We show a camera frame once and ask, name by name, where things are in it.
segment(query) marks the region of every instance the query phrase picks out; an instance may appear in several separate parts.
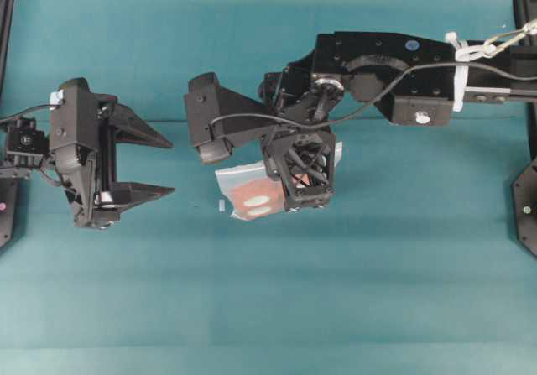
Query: black metal frame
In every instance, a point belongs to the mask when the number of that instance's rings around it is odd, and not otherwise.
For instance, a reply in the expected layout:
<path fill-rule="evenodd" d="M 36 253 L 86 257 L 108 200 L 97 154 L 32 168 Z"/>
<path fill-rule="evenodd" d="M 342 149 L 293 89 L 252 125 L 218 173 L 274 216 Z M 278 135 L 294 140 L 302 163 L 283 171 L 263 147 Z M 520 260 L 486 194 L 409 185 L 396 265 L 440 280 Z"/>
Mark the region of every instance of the black metal frame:
<path fill-rule="evenodd" d="M 513 6 L 517 28 L 537 18 L 537 0 L 513 0 Z M 524 44 L 537 46 L 537 39 L 526 37 Z M 532 162 L 513 182 L 512 192 L 518 238 L 537 256 L 537 102 L 528 104 L 526 116 Z"/>
<path fill-rule="evenodd" d="M 13 16 L 14 0 L 0 0 L 0 97 L 8 57 L 9 33 Z M 0 179 L 0 247 L 13 237 L 13 220 L 17 205 L 19 179 Z"/>

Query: white zip tie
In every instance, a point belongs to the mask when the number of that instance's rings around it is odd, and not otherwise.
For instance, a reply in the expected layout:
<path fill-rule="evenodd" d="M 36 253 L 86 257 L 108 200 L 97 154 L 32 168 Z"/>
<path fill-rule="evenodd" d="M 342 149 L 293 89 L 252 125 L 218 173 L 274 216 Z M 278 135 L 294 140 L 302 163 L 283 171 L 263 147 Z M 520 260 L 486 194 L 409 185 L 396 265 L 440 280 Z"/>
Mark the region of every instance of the white zip tie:
<path fill-rule="evenodd" d="M 466 41 L 459 41 L 454 31 L 446 34 L 446 42 L 449 42 L 456 49 L 455 60 L 457 62 L 469 62 L 470 55 L 459 53 L 460 50 L 471 48 Z M 457 66 L 453 76 L 453 111 L 460 112 L 464 107 L 464 93 L 468 82 L 468 66 Z"/>

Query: gripper jaw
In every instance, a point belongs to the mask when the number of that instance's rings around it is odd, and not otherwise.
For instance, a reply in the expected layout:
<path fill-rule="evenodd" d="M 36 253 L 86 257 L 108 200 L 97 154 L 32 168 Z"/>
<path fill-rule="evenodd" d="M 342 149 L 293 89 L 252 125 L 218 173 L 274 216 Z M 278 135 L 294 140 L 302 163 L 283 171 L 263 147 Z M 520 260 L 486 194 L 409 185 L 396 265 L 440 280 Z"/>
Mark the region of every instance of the gripper jaw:
<path fill-rule="evenodd" d="M 122 212 L 174 191 L 117 182 L 117 143 L 172 148 L 169 140 L 115 96 L 92 93 L 86 79 L 67 81 L 60 91 L 50 117 L 50 157 L 76 227 L 108 228 Z"/>

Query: teal tablecloth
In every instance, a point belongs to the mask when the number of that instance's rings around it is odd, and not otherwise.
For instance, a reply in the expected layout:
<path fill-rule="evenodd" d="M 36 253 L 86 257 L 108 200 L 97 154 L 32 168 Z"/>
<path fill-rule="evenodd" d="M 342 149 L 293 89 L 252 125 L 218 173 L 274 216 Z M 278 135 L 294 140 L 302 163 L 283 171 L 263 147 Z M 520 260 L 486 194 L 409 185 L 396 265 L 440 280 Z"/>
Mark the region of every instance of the teal tablecloth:
<path fill-rule="evenodd" d="M 26 184 L 0 254 L 0 374 L 534 374 L 537 261 L 508 189 L 529 162 L 523 106 L 467 105 L 447 128 L 370 112 L 335 128 L 329 208 L 243 222 L 218 212 L 181 101 L 207 70 L 253 95 L 319 32 L 480 39 L 511 14 L 510 0 L 17 0 L 2 115 L 86 76 L 175 143 L 122 146 L 119 178 L 176 192 L 91 232 L 57 189 Z"/>

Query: teal fabric backdrop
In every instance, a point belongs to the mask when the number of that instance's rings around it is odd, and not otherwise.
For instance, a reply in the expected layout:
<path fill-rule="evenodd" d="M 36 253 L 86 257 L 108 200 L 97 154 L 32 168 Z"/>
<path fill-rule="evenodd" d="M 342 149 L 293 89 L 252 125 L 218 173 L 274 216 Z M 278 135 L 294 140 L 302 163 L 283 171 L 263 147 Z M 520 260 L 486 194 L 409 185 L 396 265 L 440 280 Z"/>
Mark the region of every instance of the teal fabric backdrop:
<path fill-rule="evenodd" d="M 512 26 L 511 0 L 16 0 L 2 115 L 86 76 L 175 144 L 121 146 L 120 180 L 176 191 L 91 232 L 25 184 L 0 253 L 0 374 L 533 374 L 537 260 L 508 189 L 529 162 L 523 106 L 467 105 L 446 128 L 371 111 L 335 128 L 327 209 L 243 222 L 218 212 L 181 101 L 207 70 L 253 96 L 319 32 Z"/>

